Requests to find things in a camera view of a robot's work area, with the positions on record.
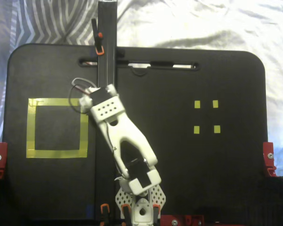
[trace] yellow tape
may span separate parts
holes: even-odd
[[[200,108],[200,100],[195,100],[194,107]]]
[[[221,133],[220,126],[214,126],[214,133]]]
[[[218,108],[218,100],[213,100],[213,108]]]
[[[200,126],[194,126],[194,134],[200,133]]]
[[[78,99],[71,103],[78,106]],[[26,157],[27,158],[86,158],[88,147],[88,116],[81,114],[79,150],[35,150],[35,121],[37,106],[69,106],[68,98],[30,98],[27,109]]]

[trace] wrinkled cloth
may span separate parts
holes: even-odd
[[[118,46],[257,55],[266,70],[268,140],[283,176],[283,0],[120,0],[117,14]],[[10,53],[25,43],[92,45],[92,17],[95,0],[0,0],[0,139]]]

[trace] white hexagonal plate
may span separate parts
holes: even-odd
[[[152,197],[152,203],[160,205],[160,210],[164,207],[166,203],[166,196],[164,192],[162,191],[161,187],[159,185],[156,185],[150,189],[151,197]],[[124,219],[124,215],[122,213],[122,205],[123,204],[129,204],[132,205],[132,196],[128,193],[125,193],[122,188],[118,190],[118,193],[115,196],[115,202],[117,203],[117,206],[119,210],[121,211],[121,219]]]

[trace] white robotic arm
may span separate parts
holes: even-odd
[[[121,189],[116,196],[121,217],[128,218],[128,212],[124,213],[126,206],[132,225],[151,226],[160,217],[160,210],[166,202],[158,185],[161,178],[155,168],[157,158],[146,137],[128,118],[113,85],[105,88],[90,87],[86,92],[88,94],[80,99],[81,110],[90,112],[95,119],[122,175],[119,178]],[[124,161],[122,143],[127,144],[126,151],[129,154],[134,153],[134,158],[129,162]]]

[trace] red clamp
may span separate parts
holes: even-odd
[[[2,179],[4,175],[7,155],[8,144],[5,142],[0,142],[0,179]]]
[[[266,167],[266,175],[268,177],[276,177],[274,164],[274,144],[272,142],[263,142],[263,156]]]

